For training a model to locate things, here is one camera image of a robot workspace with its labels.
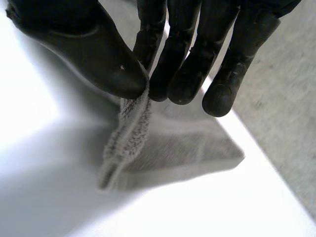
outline folded towel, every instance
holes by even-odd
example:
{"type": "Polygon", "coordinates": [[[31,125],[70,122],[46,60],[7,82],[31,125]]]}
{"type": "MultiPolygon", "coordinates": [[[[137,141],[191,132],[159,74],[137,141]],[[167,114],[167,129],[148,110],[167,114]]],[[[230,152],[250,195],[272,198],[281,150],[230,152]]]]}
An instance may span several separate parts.
{"type": "Polygon", "coordinates": [[[104,149],[103,190],[135,190],[232,169],[244,158],[216,119],[202,109],[202,93],[185,106],[121,99],[119,125],[104,149]]]}

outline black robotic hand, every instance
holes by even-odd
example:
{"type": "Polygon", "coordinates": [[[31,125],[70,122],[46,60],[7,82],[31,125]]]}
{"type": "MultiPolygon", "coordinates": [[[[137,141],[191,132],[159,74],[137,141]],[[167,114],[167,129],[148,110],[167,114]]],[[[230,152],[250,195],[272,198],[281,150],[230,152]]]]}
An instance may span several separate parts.
{"type": "Polygon", "coordinates": [[[59,56],[93,91],[138,98],[147,73],[96,0],[9,0],[15,26],[59,56]]]}
{"type": "Polygon", "coordinates": [[[150,80],[150,97],[185,105],[196,96],[234,20],[233,36],[221,68],[202,106],[210,115],[226,115],[260,46],[300,0],[137,0],[141,29],[134,54],[149,71],[169,12],[170,33],[150,80]],[[200,12],[197,39],[189,51],[200,12]]]}

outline glove finger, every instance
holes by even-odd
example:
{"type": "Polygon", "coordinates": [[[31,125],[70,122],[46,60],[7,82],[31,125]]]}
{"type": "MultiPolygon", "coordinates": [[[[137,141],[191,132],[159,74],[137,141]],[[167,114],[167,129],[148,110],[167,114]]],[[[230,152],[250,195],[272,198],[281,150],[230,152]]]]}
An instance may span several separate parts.
{"type": "Polygon", "coordinates": [[[150,98],[167,99],[167,87],[191,45],[200,0],[168,0],[170,33],[150,80],[150,98]]]}
{"type": "Polygon", "coordinates": [[[166,0],[137,0],[140,31],[133,53],[149,72],[157,54],[166,21],[166,0]]]}
{"type": "Polygon", "coordinates": [[[241,82],[258,49],[279,26],[271,12],[241,9],[222,66],[207,90],[202,106],[214,117],[226,115],[232,108],[241,82]]]}
{"type": "Polygon", "coordinates": [[[173,103],[185,105],[194,99],[238,12],[238,5],[230,0],[203,0],[196,42],[167,90],[173,103]]]}

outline gray towel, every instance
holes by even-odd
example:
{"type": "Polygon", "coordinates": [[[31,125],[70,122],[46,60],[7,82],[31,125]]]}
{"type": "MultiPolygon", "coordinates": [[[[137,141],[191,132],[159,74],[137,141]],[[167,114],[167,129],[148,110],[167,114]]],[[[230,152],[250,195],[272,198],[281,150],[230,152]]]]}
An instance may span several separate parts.
{"type": "Polygon", "coordinates": [[[119,125],[104,150],[103,190],[135,190],[232,169],[244,158],[201,107],[202,93],[185,106],[121,99],[119,125]]]}

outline white surface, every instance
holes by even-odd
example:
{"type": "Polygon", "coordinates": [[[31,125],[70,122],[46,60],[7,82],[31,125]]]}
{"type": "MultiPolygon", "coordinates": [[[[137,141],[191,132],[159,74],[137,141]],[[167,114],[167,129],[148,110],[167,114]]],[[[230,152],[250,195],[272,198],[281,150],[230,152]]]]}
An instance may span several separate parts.
{"type": "Polygon", "coordinates": [[[245,150],[236,169],[137,194],[96,192],[116,108],[76,83],[3,11],[0,31],[1,236],[316,236],[233,112],[219,122],[245,150]]]}

